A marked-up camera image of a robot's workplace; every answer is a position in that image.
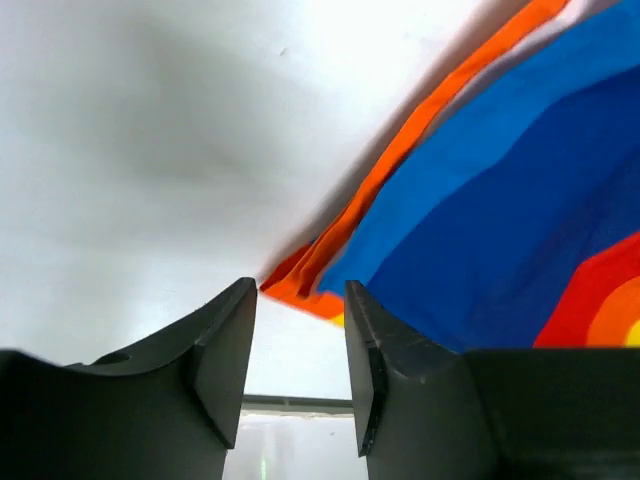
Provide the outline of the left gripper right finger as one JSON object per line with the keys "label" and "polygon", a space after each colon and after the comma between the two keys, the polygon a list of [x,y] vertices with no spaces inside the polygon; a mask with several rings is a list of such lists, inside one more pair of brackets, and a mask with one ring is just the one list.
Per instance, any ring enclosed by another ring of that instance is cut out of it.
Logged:
{"label": "left gripper right finger", "polygon": [[635,348],[458,354],[345,287],[357,449],[372,479],[635,479]]}

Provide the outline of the rainbow striped shorts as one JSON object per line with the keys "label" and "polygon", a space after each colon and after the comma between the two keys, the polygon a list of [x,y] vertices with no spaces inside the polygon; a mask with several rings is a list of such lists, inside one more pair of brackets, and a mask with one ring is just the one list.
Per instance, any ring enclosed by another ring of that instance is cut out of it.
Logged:
{"label": "rainbow striped shorts", "polygon": [[638,3],[528,3],[261,289],[342,323],[349,281],[458,352],[636,346]]}

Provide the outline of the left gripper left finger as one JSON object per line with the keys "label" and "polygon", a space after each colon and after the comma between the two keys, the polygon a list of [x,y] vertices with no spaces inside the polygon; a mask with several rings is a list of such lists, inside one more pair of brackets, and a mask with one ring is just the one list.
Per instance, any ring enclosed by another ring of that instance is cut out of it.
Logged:
{"label": "left gripper left finger", "polygon": [[1,354],[5,479],[218,479],[236,441],[257,288],[244,277],[94,363]]}

